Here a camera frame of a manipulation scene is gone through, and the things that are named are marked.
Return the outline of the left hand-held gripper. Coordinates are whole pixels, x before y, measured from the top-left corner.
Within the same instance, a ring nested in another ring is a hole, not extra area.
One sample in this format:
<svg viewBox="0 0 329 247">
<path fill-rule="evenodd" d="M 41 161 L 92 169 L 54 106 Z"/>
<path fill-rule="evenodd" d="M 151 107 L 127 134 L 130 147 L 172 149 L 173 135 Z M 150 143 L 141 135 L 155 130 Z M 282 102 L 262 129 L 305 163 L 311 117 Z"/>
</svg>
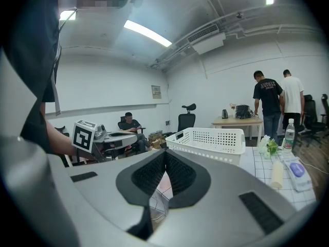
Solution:
<svg viewBox="0 0 329 247">
<path fill-rule="evenodd" d="M 97 125 L 86 120 L 78 120 L 74 124 L 72 145 L 76 148 L 76 158 L 80 161 L 80 152 L 87 153 L 94 160 L 102 162 L 105 160 L 97 144 L 105 143 L 110 149 L 121 149 L 137 141 L 134 132 L 116 131 L 107 132 L 103 124 Z"/>
</svg>

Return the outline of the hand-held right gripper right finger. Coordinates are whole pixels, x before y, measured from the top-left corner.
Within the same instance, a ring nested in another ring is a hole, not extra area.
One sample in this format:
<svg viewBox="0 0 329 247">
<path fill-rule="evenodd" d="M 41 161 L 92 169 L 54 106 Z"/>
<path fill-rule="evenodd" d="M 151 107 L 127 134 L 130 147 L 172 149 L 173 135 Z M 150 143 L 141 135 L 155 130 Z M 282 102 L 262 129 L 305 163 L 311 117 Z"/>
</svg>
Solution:
<svg viewBox="0 0 329 247">
<path fill-rule="evenodd" d="M 179 155 L 210 174 L 193 206 L 169 210 L 148 242 L 157 246 L 272 246 L 297 212 L 278 192 L 244 169 L 213 159 Z"/>
</svg>

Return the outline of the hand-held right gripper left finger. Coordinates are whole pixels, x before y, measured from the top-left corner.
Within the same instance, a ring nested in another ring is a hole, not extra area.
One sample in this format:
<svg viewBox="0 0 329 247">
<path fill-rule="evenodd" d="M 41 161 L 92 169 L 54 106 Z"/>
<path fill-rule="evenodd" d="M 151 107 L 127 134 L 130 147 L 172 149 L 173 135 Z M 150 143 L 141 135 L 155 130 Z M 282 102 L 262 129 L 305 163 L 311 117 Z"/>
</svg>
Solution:
<svg viewBox="0 0 329 247">
<path fill-rule="evenodd" d="M 166 246 L 153 231 L 150 195 L 132 182 L 134 168 L 155 163 L 164 151 L 123 160 L 66 168 L 49 156 L 51 174 L 61 202 L 74 226 L 78 246 Z"/>
</svg>

